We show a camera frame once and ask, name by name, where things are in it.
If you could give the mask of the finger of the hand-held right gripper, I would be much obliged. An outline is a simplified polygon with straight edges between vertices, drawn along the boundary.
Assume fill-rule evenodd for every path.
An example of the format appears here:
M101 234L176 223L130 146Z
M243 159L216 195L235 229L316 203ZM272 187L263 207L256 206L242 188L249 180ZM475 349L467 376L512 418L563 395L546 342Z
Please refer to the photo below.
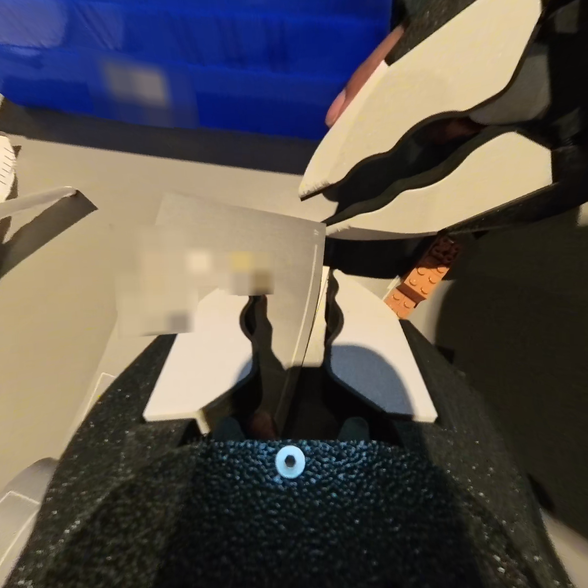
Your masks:
M341 183L419 124L503 93L542 12L543 1L474 1L407 54L381 62L317 147L299 198Z
M387 240L436 235L521 201L555 178L555 150L515 128L487 128L443 162L396 180L325 221L326 235Z

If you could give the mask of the crumpled white paper pile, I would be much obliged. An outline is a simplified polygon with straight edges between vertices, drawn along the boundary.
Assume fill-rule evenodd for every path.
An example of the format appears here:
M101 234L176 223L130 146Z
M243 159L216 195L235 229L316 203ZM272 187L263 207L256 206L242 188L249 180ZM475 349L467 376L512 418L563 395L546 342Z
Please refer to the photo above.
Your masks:
M16 152L11 144L9 137L1 133L1 203L5 202L14 185L16 177Z

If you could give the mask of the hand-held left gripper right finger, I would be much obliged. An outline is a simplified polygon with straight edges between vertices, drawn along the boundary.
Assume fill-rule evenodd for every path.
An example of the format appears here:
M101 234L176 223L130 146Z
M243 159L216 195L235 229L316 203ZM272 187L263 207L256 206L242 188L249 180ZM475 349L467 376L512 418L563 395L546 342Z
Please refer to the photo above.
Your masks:
M426 423L437 418L400 319L340 270L328 278L324 367L336 383L385 414Z

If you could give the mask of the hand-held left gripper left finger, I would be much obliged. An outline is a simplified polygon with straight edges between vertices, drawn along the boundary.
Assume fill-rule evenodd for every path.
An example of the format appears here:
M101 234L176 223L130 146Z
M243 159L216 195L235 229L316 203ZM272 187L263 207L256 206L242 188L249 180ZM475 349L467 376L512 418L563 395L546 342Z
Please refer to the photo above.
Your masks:
M177 334L143 411L146 422L193 419L210 429L234 417L250 435L276 435L280 393L264 389L264 360L279 361L268 320L273 295L208 294L194 331Z

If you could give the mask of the blue plastic bin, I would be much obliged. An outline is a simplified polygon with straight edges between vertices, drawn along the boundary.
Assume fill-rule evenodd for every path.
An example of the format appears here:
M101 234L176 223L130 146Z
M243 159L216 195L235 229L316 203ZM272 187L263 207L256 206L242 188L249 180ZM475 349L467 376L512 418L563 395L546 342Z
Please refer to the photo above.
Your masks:
M163 128L320 139L393 1L1 1L1 94Z

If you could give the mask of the grey desk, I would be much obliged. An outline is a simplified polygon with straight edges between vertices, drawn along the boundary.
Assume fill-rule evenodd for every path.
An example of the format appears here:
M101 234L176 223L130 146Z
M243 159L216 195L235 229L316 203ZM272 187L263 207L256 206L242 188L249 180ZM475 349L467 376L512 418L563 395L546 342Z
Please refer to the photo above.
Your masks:
M135 199L170 187L285 211L285 196L248 199L249 178L235 168L213 167L207 185L201 164L43 141L16 128L7 136L19 146L18 195L81 183L110 201L123 190ZM288 216L321 224L331 215L288 197ZM31 371L1 378L1 457L22 458L15 473L57 459L7 587L575 586L489 395L417 327L400 320L434 422L371 407L325 367L322 390L295 390L321 277L307 294L315 305L304 312L304 346L297 337L300 361L263 361L263 388L280 393L278 434L250 435L232 416L210 429L201 413L146 422L175 337L194 331L202 298L273 292L273 272L251 252L228 252L225 272L179 231L146 229L136 232L133 267L116 271L115 327L97 368L62 372L65 379ZM334 251L351 249L357 268L345 274L393 277L432 240L338 242Z

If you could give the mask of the grey instruction booklet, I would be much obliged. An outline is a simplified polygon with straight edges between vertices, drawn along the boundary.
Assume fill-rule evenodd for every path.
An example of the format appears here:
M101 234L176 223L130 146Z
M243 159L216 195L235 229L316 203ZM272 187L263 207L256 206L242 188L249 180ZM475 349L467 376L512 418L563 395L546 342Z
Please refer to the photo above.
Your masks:
M14 233L1 243L1 378L31 371L65 379L62 372L97 368L115 327L116 271L133 267L136 232L155 224L179 231L185 246L209 252L225 272L228 252L255 254L273 272L273 352L284 367L300 361L296 342L300 334L305 345L304 312L315 305L306 300L320 282L323 225L181 188L139 190L135 199L123 190L110 201L106 194L56 183L13 200L44 198L30 213L6 215Z

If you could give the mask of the orange toy brick assembly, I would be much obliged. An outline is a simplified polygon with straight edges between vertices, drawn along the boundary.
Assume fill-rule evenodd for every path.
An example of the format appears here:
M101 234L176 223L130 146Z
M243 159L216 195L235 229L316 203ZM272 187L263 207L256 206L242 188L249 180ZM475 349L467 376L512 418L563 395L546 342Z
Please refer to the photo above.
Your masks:
M461 245L452 236L439 236L415 266L401 277L384 297L399 319L407 319L419 304L428 300L460 254Z

